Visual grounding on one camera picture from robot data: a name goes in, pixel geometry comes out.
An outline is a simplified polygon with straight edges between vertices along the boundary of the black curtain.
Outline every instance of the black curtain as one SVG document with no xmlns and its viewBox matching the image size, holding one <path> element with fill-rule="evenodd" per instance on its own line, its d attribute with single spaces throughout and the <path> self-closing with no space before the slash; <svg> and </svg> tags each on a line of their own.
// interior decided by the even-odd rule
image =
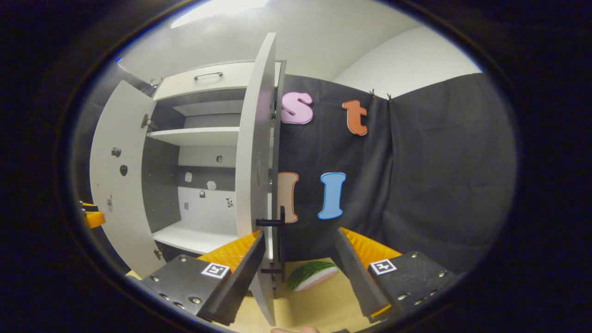
<svg viewBox="0 0 592 333">
<path fill-rule="evenodd" d="M 503 223 L 516 177 L 508 105 L 484 74 L 459 76 L 391 100 L 286 75 L 284 92 L 313 98 L 307 124 L 281 124 L 279 172 L 295 172 L 288 261 L 334 256 L 339 226 L 453 271 L 474 265 Z M 351 133 L 342 104 L 367 109 Z M 326 172 L 343 172 L 343 214 L 321 220 Z"/>
</svg>

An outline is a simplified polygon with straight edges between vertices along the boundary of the cabinet handle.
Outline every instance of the cabinet handle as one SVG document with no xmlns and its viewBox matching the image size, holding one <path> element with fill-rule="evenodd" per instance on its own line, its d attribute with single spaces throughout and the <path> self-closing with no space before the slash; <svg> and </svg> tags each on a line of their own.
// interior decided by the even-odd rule
<svg viewBox="0 0 592 333">
<path fill-rule="evenodd" d="M 197 79 L 198 79 L 200 76 L 214 75 L 214 74 L 217 74 L 218 76 L 222 76 L 222 72 L 214 72 L 214 73 L 207 73 L 207 74 L 200 74 L 200 75 L 196 75 L 196 76 L 194 76 L 194 77 L 193 77 L 193 79 L 197 81 Z"/>
</svg>

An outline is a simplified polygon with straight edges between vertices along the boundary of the cabinet door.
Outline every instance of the cabinet door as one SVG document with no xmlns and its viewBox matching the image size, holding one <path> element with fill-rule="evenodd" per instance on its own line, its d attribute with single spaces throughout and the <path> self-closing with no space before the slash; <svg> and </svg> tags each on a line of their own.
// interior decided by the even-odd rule
<svg viewBox="0 0 592 333">
<path fill-rule="evenodd" d="M 91 147 L 92 199 L 105 213 L 103 230 L 121 259 L 141 278 L 165 264 L 154 253 L 157 246 L 141 188 L 147 131 L 141 124 L 145 114 L 152 116 L 155 105 L 152 98 L 121 81 L 101 113 Z M 119 157 L 112 156 L 114 147 L 121 149 Z"/>
<path fill-rule="evenodd" d="M 255 60 L 244 96 L 236 148 L 236 213 L 239 237 L 258 227 L 268 215 L 269 135 L 274 109 L 275 33 L 269 33 Z M 261 268 L 269 268 L 266 253 Z M 271 275 L 257 273 L 251 291 L 270 325 L 275 325 Z"/>
</svg>

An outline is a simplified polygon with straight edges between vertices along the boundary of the table surface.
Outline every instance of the table surface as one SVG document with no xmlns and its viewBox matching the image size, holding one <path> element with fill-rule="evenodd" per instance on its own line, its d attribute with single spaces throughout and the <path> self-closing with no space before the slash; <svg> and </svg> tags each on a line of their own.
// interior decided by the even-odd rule
<svg viewBox="0 0 592 333">
<path fill-rule="evenodd" d="M 330 258 L 319 261 L 332 262 Z M 310 261 L 286 262 L 286 277 L 307 262 Z M 252 296 L 243 299 L 233 324 L 220 326 L 241 333 L 261 333 L 269 332 L 272 328 L 300 332 L 302 327 L 312 325 L 322 333 L 330 333 L 344 328 L 356 332 L 372 325 L 362 315 L 352 286 L 340 270 L 333 277 L 301 292 L 293 292 L 287 283 L 279 283 L 275 295 L 277 326 L 267 323 Z"/>
</svg>

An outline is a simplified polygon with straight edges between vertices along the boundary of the drawer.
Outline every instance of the drawer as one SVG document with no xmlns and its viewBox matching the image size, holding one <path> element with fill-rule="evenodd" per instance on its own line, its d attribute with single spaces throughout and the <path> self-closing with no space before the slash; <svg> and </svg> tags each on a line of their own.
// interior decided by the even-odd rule
<svg viewBox="0 0 592 333">
<path fill-rule="evenodd" d="M 153 99 L 164 100 L 196 92 L 245 89 L 249 84 L 254 62 L 235 62 L 214 65 L 182 72 L 165 78 L 156 90 Z M 275 63 L 275 86 L 279 82 L 281 62 Z"/>
</svg>

